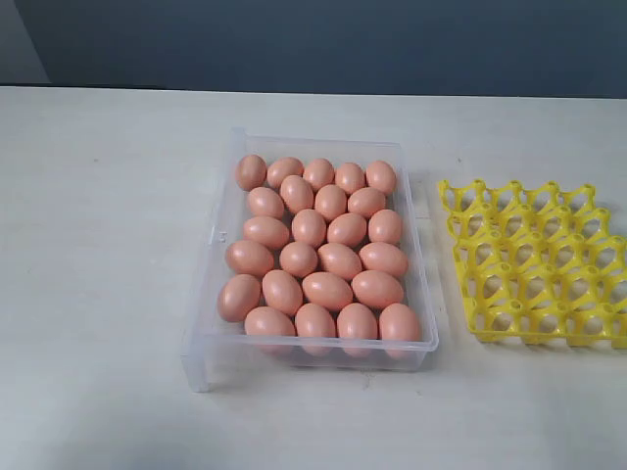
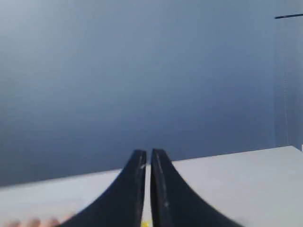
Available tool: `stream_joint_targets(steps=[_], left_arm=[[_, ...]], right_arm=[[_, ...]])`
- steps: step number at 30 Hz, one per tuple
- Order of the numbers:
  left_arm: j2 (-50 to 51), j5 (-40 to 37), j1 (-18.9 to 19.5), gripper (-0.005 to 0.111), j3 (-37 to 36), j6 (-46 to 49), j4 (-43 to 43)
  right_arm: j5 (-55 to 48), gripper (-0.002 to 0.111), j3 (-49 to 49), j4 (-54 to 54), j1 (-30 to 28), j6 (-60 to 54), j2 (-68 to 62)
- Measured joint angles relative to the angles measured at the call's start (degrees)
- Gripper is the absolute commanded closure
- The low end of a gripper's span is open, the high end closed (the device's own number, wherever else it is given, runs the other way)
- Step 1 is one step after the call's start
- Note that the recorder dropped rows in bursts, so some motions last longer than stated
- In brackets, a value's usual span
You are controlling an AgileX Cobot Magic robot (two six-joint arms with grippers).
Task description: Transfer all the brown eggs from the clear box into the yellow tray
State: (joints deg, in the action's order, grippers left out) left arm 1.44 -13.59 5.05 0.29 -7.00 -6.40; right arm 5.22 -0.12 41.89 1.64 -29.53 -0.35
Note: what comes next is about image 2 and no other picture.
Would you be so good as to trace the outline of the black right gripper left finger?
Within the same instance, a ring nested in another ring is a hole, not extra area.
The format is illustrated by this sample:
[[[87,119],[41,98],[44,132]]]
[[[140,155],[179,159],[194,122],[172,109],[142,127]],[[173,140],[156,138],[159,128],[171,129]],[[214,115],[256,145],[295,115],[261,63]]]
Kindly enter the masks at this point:
[[[146,151],[135,150],[111,185],[62,227],[139,227],[142,221]]]

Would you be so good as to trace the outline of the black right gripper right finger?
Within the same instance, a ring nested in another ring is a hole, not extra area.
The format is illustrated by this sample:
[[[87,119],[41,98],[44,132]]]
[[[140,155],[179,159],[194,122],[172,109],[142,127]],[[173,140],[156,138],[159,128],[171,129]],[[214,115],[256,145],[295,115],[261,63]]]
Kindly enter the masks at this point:
[[[151,214],[154,227],[241,226],[191,189],[163,149],[151,154]]]

